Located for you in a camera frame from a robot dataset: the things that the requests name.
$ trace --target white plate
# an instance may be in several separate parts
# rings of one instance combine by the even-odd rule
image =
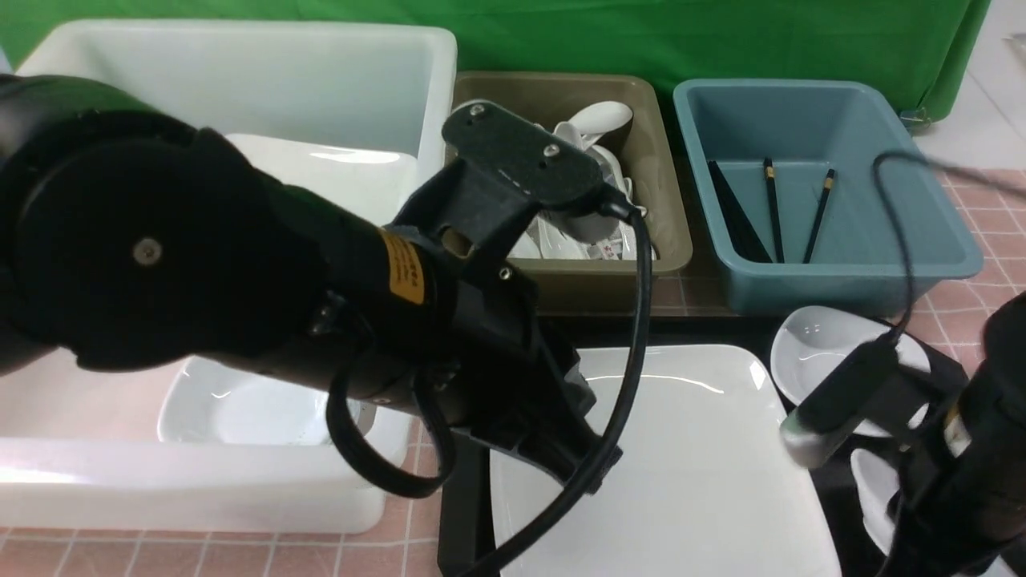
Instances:
[[[770,352],[770,372],[780,392],[799,405],[840,364],[855,347],[890,331],[868,318],[828,307],[800,308],[784,320]],[[905,367],[930,373],[930,358],[908,335],[898,342],[898,358]],[[918,426],[926,414],[923,407],[910,425]],[[855,429],[875,437],[891,435],[869,421]]]
[[[887,502],[898,492],[898,473],[886,461],[865,449],[852,452],[852,473],[862,506],[862,524],[866,533],[884,554],[891,550],[895,524],[887,516]],[[1016,577],[998,559],[981,577]]]
[[[348,402],[359,421],[362,403]],[[329,441],[326,403],[326,392],[193,358],[164,399],[157,436],[163,443],[323,445]]]
[[[225,138],[256,168],[378,226],[392,222],[417,185],[417,159],[408,154],[254,134]]]
[[[627,350],[586,349],[602,430]],[[723,345],[653,347],[620,440],[624,457],[504,577],[695,575],[834,577],[840,567],[808,472],[778,435],[784,409],[751,353]],[[559,492],[545,473],[491,454],[496,542]]]

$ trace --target green backdrop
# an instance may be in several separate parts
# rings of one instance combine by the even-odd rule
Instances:
[[[16,66],[88,17],[356,21],[451,30],[461,70],[857,80],[899,111],[948,114],[989,0],[0,0]]]

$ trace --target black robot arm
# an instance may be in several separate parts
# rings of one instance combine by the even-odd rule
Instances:
[[[594,395],[506,255],[536,215],[596,241],[635,209],[494,104],[443,137],[459,159],[380,229],[110,86],[0,76],[0,372],[54,347],[93,371],[198,354],[329,391],[332,440],[394,493],[444,480],[449,428],[567,484],[600,445]],[[347,396],[423,415],[439,475],[368,454]]]

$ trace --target black cable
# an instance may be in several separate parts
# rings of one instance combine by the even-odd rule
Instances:
[[[581,500],[589,487],[602,474],[605,464],[617,448],[621,433],[627,425],[634,397],[637,395],[638,384],[641,381],[641,369],[644,366],[645,348],[648,345],[648,320],[652,312],[652,239],[638,208],[625,202],[623,204],[605,206],[605,213],[628,223],[634,228],[637,238],[637,295],[635,298],[634,320],[631,326],[631,348],[627,354],[627,366],[624,369],[624,382],[620,387],[613,416],[602,433],[602,439],[585,458],[569,483],[549,506],[538,514],[516,535],[510,537],[496,550],[484,555],[461,577],[492,577],[513,560],[520,556],[528,547],[542,538],[556,523],[559,522]]]
[[[418,371],[413,376],[413,400],[424,421],[424,427],[438,453],[438,475],[424,477],[410,474],[382,457],[363,438],[346,403],[349,376],[340,375],[331,383],[324,418],[331,443],[357,474],[389,493],[410,499],[430,497],[452,474],[456,467],[456,439],[445,423],[434,398],[434,382]]]

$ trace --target yellow warning label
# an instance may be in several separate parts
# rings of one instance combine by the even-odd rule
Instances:
[[[388,287],[392,294],[415,305],[424,304],[424,269],[417,248],[404,238],[380,231],[388,251]]]

